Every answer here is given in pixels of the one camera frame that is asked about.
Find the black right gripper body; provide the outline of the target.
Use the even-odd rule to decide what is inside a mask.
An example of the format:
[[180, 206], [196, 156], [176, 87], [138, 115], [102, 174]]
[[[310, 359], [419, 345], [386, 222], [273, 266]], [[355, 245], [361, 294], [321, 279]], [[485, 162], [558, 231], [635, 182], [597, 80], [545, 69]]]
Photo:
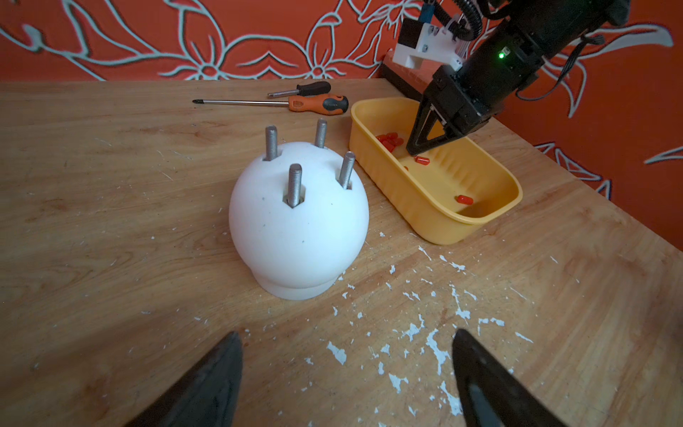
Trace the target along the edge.
[[535, 80], [543, 64], [534, 32], [505, 21], [458, 71], [439, 67], [423, 100], [432, 102], [463, 137], [487, 124], [505, 98]]

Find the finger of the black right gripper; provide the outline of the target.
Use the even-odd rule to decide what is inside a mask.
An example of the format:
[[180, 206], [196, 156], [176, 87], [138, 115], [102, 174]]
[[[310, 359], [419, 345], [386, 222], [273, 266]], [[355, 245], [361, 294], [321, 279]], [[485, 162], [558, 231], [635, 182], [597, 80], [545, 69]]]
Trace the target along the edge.
[[[441, 125], [442, 133], [430, 137], [437, 125]], [[432, 102], [421, 101], [408, 138], [407, 152], [410, 156], [416, 157], [461, 138], [462, 133], [439, 113]]]

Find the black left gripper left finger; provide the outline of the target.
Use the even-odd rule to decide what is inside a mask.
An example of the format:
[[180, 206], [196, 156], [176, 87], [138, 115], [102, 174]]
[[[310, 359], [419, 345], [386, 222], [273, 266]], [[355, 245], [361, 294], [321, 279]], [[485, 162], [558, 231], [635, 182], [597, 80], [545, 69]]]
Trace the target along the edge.
[[243, 346], [230, 332], [129, 426], [231, 426], [243, 373]]

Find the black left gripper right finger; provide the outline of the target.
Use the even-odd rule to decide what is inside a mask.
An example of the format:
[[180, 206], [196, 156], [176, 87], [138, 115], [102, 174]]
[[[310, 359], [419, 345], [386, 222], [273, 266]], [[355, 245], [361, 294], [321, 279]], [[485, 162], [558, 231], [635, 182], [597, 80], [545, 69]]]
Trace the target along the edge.
[[470, 332], [459, 329], [452, 358], [468, 426], [563, 426]]

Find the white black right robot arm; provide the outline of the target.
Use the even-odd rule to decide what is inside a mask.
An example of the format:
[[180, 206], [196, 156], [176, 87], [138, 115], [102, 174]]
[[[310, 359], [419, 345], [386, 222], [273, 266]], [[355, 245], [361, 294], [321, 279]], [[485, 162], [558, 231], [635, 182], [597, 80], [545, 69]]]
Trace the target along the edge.
[[604, 44], [595, 30], [605, 23], [624, 26], [631, 12], [628, 1], [459, 1], [457, 6], [459, 19], [427, 1], [420, 19], [404, 24], [403, 30], [415, 35], [437, 19], [449, 41], [471, 42], [482, 34], [483, 19], [499, 23], [461, 67], [445, 64], [433, 74], [407, 140], [412, 156], [485, 126], [505, 99], [519, 96], [548, 60], [576, 41], [558, 77], [562, 81], [586, 46]]

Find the red screw sleeve near tray end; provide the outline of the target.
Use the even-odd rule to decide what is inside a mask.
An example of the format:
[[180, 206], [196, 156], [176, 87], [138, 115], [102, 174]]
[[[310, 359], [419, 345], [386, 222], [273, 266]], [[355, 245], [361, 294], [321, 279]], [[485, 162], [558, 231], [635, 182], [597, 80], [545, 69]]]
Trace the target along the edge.
[[466, 205], [466, 206], [471, 206], [474, 204], [474, 200], [471, 197], [464, 196], [464, 195], [458, 195], [455, 198], [455, 200], [457, 203], [462, 204], [462, 205]]

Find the metal screw front right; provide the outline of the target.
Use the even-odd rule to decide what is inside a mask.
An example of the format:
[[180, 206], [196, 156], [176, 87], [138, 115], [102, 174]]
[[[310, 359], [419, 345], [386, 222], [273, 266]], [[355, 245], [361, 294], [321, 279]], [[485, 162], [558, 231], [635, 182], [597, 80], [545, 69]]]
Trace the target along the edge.
[[348, 151], [344, 154], [343, 163], [337, 178], [339, 185], [341, 185], [344, 190], [348, 190], [350, 188], [355, 161], [356, 157], [353, 152]]

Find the metal screw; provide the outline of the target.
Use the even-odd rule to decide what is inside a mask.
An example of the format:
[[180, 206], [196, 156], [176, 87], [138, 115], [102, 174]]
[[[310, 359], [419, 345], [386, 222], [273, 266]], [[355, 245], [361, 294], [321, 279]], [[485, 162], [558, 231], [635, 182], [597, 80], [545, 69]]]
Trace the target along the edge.
[[288, 184], [286, 203], [291, 208], [296, 208], [302, 202], [302, 166], [292, 164], [288, 172]]
[[267, 126], [265, 129], [265, 161], [272, 161], [279, 156], [279, 141], [277, 140], [277, 126]]
[[343, 163], [337, 178], [339, 185], [341, 185], [344, 190], [348, 190], [350, 188], [355, 161], [356, 157], [353, 152], [348, 151], [344, 154]]
[[314, 145], [320, 149], [325, 148], [327, 140], [327, 121], [323, 118], [318, 120]]

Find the metal screw back right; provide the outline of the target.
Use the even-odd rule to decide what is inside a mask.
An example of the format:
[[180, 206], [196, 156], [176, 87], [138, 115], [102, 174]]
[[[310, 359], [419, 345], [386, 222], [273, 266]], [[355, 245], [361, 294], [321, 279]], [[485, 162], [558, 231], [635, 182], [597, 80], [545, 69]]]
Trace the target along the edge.
[[327, 121], [323, 118], [318, 120], [314, 145], [320, 149], [325, 148], [327, 140]]

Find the metal screw front left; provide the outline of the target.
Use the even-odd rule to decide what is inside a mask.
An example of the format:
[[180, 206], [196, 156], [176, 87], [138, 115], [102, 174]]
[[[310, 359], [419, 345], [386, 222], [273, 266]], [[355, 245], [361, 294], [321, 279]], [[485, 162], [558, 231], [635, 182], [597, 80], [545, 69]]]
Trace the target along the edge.
[[288, 184], [286, 203], [291, 208], [296, 208], [302, 202], [302, 166], [292, 164], [288, 172]]

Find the metal screw back left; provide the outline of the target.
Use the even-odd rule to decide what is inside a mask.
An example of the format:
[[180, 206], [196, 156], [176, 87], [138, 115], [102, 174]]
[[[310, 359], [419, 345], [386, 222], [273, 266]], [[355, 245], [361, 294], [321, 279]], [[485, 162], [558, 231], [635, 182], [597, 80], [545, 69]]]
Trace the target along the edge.
[[265, 161], [272, 161], [279, 156], [279, 141], [277, 140], [277, 126], [267, 126], [265, 129]]

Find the white dome screw fixture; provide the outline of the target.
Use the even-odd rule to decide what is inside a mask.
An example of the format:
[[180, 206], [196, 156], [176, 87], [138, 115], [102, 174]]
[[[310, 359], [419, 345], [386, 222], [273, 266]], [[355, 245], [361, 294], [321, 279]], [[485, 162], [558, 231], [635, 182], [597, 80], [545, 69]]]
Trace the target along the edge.
[[[343, 158], [309, 142], [279, 146], [272, 161], [256, 158], [239, 176], [229, 203], [229, 231], [258, 284], [286, 300], [321, 295], [358, 257], [369, 224], [358, 174], [344, 190]], [[288, 172], [302, 166], [302, 202], [286, 203]]]

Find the orange plastic tool case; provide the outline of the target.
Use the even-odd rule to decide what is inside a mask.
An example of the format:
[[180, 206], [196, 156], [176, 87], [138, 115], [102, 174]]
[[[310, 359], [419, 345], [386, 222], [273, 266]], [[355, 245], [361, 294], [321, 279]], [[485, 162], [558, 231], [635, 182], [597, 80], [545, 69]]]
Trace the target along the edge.
[[382, 60], [379, 75], [399, 90], [403, 96], [420, 101], [441, 63], [424, 60], [419, 69], [409, 69], [393, 62], [394, 50], [389, 49]]

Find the yellow plastic tray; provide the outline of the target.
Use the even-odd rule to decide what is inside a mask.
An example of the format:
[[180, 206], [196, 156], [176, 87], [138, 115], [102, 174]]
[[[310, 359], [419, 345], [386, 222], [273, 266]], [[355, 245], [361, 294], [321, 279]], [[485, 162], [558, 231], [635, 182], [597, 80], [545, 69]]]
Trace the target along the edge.
[[[452, 245], [517, 206], [523, 191], [506, 167], [468, 137], [423, 153], [428, 165], [416, 163], [405, 146], [389, 151], [379, 136], [407, 139], [418, 106], [402, 97], [355, 102], [349, 147], [416, 234], [435, 245]], [[474, 204], [457, 203], [458, 195]]]

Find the small black screwdriver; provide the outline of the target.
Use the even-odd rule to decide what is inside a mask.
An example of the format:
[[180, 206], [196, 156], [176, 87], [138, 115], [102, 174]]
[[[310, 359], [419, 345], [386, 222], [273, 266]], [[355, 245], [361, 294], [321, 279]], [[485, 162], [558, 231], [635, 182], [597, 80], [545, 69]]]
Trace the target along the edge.
[[329, 94], [330, 91], [331, 91], [331, 84], [327, 81], [320, 80], [320, 81], [314, 81], [313, 83], [310, 83], [310, 84], [297, 85], [295, 87], [295, 89], [268, 93], [267, 98], [268, 99], [277, 99], [277, 98], [291, 97], [291, 96], [297, 96], [297, 95], [309, 97], [309, 96], [315, 96], [315, 95], [320, 95], [320, 94]]

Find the orange handled long screwdriver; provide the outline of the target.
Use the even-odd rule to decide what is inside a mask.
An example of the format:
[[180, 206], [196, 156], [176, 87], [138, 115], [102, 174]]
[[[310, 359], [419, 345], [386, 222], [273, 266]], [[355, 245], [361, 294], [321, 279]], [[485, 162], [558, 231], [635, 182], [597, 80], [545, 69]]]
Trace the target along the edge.
[[228, 105], [249, 107], [282, 107], [292, 112], [313, 112], [324, 116], [343, 115], [350, 108], [345, 96], [321, 94], [311, 97], [291, 96], [286, 101], [238, 101], [238, 100], [201, 100], [192, 101], [198, 105]]

